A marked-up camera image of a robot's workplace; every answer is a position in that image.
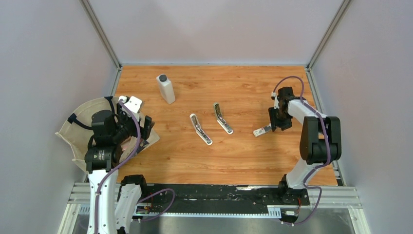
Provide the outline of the grey staple box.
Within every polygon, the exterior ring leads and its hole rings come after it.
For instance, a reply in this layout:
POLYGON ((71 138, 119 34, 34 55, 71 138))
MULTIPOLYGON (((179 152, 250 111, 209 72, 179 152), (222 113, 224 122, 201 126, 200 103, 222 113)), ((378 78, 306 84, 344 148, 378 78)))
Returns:
POLYGON ((264 135, 264 134, 266 134, 270 131, 272 131, 272 127, 271 127, 271 124, 268 124, 268 125, 265 125, 265 126, 259 128, 259 129, 254 130, 253 135, 255 137, 259 137, 259 136, 262 136, 262 135, 264 135))

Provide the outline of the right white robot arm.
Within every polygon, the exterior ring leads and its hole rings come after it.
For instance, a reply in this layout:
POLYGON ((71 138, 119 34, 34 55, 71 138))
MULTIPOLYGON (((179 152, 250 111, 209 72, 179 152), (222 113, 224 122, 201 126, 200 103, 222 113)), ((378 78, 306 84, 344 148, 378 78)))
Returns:
POLYGON ((279 182, 278 198, 290 204, 297 191, 309 189, 308 182, 321 168, 342 155, 341 123, 338 117, 318 112, 308 102, 294 95, 292 87, 282 87, 271 94, 274 106, 268 109, 271 130, 285 131, 295 118, 302 126, 300 160, 279 182))

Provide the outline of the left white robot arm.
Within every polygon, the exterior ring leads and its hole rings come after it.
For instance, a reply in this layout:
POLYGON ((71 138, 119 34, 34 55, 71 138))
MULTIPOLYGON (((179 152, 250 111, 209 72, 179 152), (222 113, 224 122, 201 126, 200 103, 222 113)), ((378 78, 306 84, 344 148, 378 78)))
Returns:
POLYGON ((118 121, 115 117, 110 110, 92 115, 94 134, 84 158, 90 185, 89 234, 128 234, 137 202, 149 196, 143 175, 124 177, 115 194, 121 144, 137 135, 135 122, 124 111, 120 111, 118 121))

